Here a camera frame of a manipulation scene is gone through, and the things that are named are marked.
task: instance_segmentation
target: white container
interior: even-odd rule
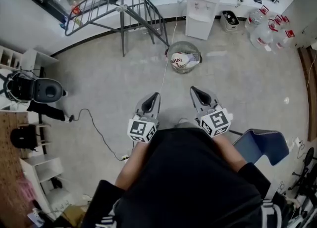
[[[283,48],[288,48],[292,44],[292,41],[295,37],[293,30],[282,29],[278,33],[274,34],[272,50],[278,52]]]
[[[261,25],[267,20],[267,13],[268,8],[265,6],[262,6],[260,9],[251,12],[249,18],[245,22],[246,30],[251,34],[257,26]]]
[[[238,30],[238,26],[240,24],[238,18],[232,11],[222,11],[220,23],[225,32]]]
[[[273,42],[273,32],[278,32],[275,29],[275,21],[269,19],[268,23],[262,23],[251,33],[250,41],[258,49],[272,51],[270,46]]]
[[[207,40],[220,0],[187,0],[186,35]]]

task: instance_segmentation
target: concrete floor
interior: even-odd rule
[[[168,23],[171,43],[175,22]],[[166,47],[142,31],[127,34],[127,55],[122,57],[120,34],[112,34],[72,48],[57,56],[59,63],[46,69],[47,76],[59,80],[69,91],[57,107],[69,115],[90,109],[95,123],[118,157],[129,154],[132,142],[126,135],[139,99],[159,91],[166,60]],[[216,20],[207,41],[185,36],[185,21],[178,22],[174,42],[189,41],[201,51],[203,63],[191,73],[179,75],[170,66],[161,91],[159,120],[162,128],[172,127],[181,117],[193,120],[195,109],[189,88],[194,85],[214,91],[234,119],[231,129],[249,128],[281,131],[292,142],[307,139],[308,105],[304,74],[295,49],[279,54],[259,51],[248,40],[244,29],[225,33]],[[289,104],[284,99],[289,97]],[[117,161],[93,128],[86,111],[80,121],[70,124],[45,118],[52,125],[49,153],[61,158],[65,187],[75,201],[82,194],[93,195],[99,180],[114,182],[123,162]],[[234,141],[237,136],[227,134]],[[306,143],[305,152],[311,146]],[[285,184],[294,181],[302,160],[298,147],[275,167],[266,157],[257,166],[270,179]]]

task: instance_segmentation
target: bottle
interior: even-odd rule
[[[292,44],[292,40],[295,37],[293,30],[282,29],[273,37],[272,50],[278,52],[282,48],[288,48]]]
[[[260,9],[250,13],[249,18],[246,20],[245,28],[251,34],[257,26],[259,26],[263,21],[267,20],[266,14],[268,13],[268,8],[262,6]]]
[[[290,21],[286,16],[276,16],[275,22],[278,24],[276,29],[277,33],[273,35],[272,50],[278,52],[282,48],[290,47],[292,40],[295,37],[293,30],[290,27]]]
[[[275,28],[275,21],[269,19],[268,23],[262,23],[251,33],[250,41],[256,48],[272,51],[273,32],[278,32]]]

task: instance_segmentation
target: sneaker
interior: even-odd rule
[[[179,119],[178,123],[175,124],[174,128],[177,128],[178,125],[182,124],[182,123],[188,123],[189,120],[187,118],[181,118]]]

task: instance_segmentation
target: wire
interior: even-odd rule
[[[79,121],[79,119],[80,119],[80,114],[81,114],[81,112],[82,112],[83,110],[87,110],[87,111],[88,111],[88,113],[89,113],[89,115],[90,115],[90,117],[91,117],[91,121],[92,121],[92,123],[93,123],[93,126],[95,127],[95,129],[96,129],[96,131],[98,132],[98,134],[101,135],[101,137],[102,137],[102,139],[103,139],[105,145],[108,147],[109,151],[111,151],[111,152],[113,153],[114,157],[115,157],[117,160],[123,161],[124,159],[119,159],[119,158],[116,156],[115,152],[114,152],[114,151],[110,148],[110,146],[106,143],[106,140],[105,140],[104,135],[101,134],[101,132],[97,129],[97,127],[96,127],[96,125],[95,125],[95,122],[94,122],[94,118],[93,118],[93,116],[91,115],[91,112],[90,112],[90,110],[89,110],[88,108],[82,108],[82,109],[79,111],[78,118],[77,118],[77,119],[73,119],[73,121]]]
[[[172,44],[174,43],[174,36],[175,36],[175,30],[176,30],[177,24],[178,24],[178,20],[177,20],[177,17],[176,17],[176,25],[175,25],[174,32],[173,32]],[[166,62],[165,72],[164,72],[164,76],[163,76],[163,82],[162,82],[162,85],[161,85],[161,87],[160,87],[160,89],[159,89],[159,93],[161,93],[162,88],[163,88],[163,85],[164,85],[165,75],[166,75],[166,70],[167,70],[168,62],[169,62],[169,59],[167,59],[167,62]]]
[[[297,152],[297,159],[300,159],[301,157],[303,157],[305,154],[307,154],[306,152],[304,152],[300,157],[299,157],[299,152],[300,150],[304,150],[305,148],[305,144],[303,143],[303,141],[301,141],[301,145],[298,148],[298,152]]]

